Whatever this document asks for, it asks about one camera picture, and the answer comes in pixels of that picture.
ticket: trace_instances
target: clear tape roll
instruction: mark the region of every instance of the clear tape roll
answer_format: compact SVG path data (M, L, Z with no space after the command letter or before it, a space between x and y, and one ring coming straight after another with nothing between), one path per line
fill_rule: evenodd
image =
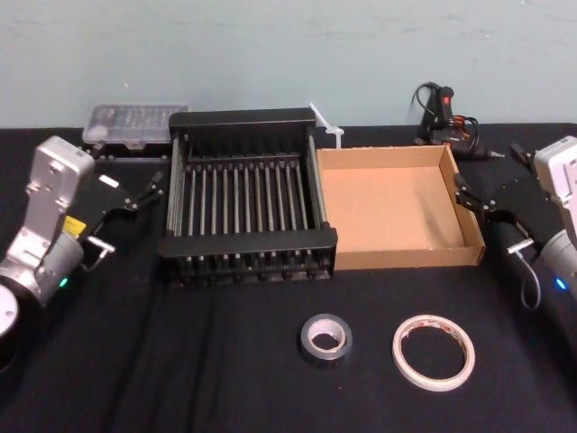
M411 331L420 327L436 327L457 340L457 343L463 349L465 357L464 366L458 374L448 379L433 379L418 373L408 364L403 355L401 343L403 338L408 336ZM425 314L405 320L395 332L392 349L395 364L403 376L419 388L432 392L447 392L463 385L469 379L475 365L475 349L467 333L451 320L439 316Z

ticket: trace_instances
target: cardboard box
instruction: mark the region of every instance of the cardboard box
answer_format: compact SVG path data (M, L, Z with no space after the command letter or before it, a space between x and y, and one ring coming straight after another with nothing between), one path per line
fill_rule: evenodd
M474 214L456 205L457 165L444 146L317 151L336 270L478 264Z

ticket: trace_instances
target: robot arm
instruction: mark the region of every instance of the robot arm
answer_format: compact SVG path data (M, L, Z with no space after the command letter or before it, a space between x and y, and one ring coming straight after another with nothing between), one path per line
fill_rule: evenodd
M577 138L565 137L535 153L515 144L511 153L530 176L501 185L490 202L483 203L457 174L457 203L483 221L515 226L526 239L510 246L508 253L519 255L532 246L556 276L557 286L577 299L577 199L573 193L577 189Z
M59 137L36 148L24 222L0 262L0 369L61 282L79 265L87 269L87 245L101 248L98 263L114 251L95 237L100 227L113 216L135 216L162 195L161 173L133 198L115 180L96 179L94 170L91 155Z

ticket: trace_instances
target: black table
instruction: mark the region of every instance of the black table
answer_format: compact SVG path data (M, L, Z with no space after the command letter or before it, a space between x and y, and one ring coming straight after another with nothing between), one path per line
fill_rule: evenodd
M410 143L411 127L346 128L345 146ZM0 132L0 250L21 224L33 149L78 129ZM492 124L498 152L577 134L575 124ZM330 140L323 133L319 142ZM487 196L524 171L511 159L466 162ZM99 172L137 192L166 161L104 161ZM155 246L165 203L103 237L117 252L92 274L74 274L45 311L44 330L0 377L0 431L577 431L577 303L544 278L544 306L522 309L518 279L492 245L464 268L339 272L332 281L170 290ZM301 325L320 312L344 318L353 356L319 370L298 352ZM461 388L426 392L405 380L390 344L417 314L454 320L477 362ZM459 368L449 337L423 331L407 354L424 373Z

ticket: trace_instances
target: white plastic clip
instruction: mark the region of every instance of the white plastic clip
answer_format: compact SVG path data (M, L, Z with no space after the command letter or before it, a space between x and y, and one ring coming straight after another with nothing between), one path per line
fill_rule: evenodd
M326 133L327 134L333 134L334 135L334 139L336 141L336 148L337 149L341 149L341 135L344 134L344 130L342 128L339 128L338 126L331 126L323 117L323 115L321 115L319 113L319 111L316 109L315 104L313 104L312 102L310 102L308 104L308 106L315 112L315 116L316 116L316 120L318 122L320 122L322 124L322 126L325 127L326 129Z

